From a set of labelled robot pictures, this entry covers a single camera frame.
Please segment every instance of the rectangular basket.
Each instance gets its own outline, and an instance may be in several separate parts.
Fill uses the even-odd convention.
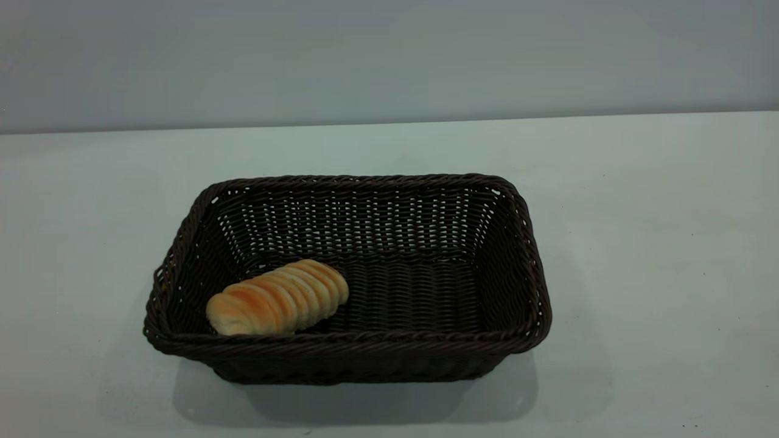
[[[208,299],[295,260],[350,298],[294,336],[220,336]],[[144,334],[236,383],[473,379],[546,337],[552,309],[527,205],[485,175],[288,176],[212,185],[154,274]]]

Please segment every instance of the golden brown crust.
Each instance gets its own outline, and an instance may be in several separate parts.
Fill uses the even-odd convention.
[[[346,282],[346,279],[344,279],[344,276],[340,274],[337,270],[335,270],[330,265],[324,264],[322,262],[318,262],[316,260],[306,259],[301,260],[299,263],[304,263],[309,266],[316,267],[320,271],[322,271],[327,277],[332,280],[338,290],[338,304],[344,304],[349,299],[349,285]]]
[[[300,260],[227,286],[206,304],[220,334],[291,334],[332,316],[349,287],[332,267]]]
[[[295,302],[298,302],[298,300],[302,302],[300,309],[298,309],[298,314],[301,318],[295,330],[310,327],[319,321],[319,301],[316,298],[316,292],[314,292],[311,286],[300,278],[278,269],[266,272],[263,276],[274,281],[283,281],[284,285],[287,286],[287,290],[291,294],[295,294],[293,298],[297,297]]]
[[[287,332],[295,329],[298,325],[298,307],[286,289],[269,281],[264,275],[243,280],[242,283],[251,284],[270,294],[271,299],[275,301],[281,311],[281,318],[278,320],[281,331]]]
[[[331,280],[327,274],[323,272],[323,270],[320,270],[319,267],[312,266],[307,263],[297,262],[292,263],[291,265],[296,269],[303,270],[307,274],[314,277],[320,284],[322,284],[325,289],[327,290],[327,302],[323,302],[323,306],[329,309],[327,316],[333,315],[336,312],[336,309],[338,308],[338,286],[336,286],[335,281]]]

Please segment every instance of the twisted bread roll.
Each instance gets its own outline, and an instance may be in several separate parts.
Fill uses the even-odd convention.
[[[337,270],[306,259],[227,286],[206,316],[219,334],[289,334],[331,317],[348,298]]]

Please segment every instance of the bread roll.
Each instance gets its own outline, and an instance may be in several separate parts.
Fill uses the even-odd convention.
[[[349,285],[316,260],[289,263],[227,286],[206,304],[219,334],[292,334],[331,317],[349,298]]]

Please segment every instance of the wall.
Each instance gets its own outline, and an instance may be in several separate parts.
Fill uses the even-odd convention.
[[[775,0],[0,0],[0,132],[779,108]]]

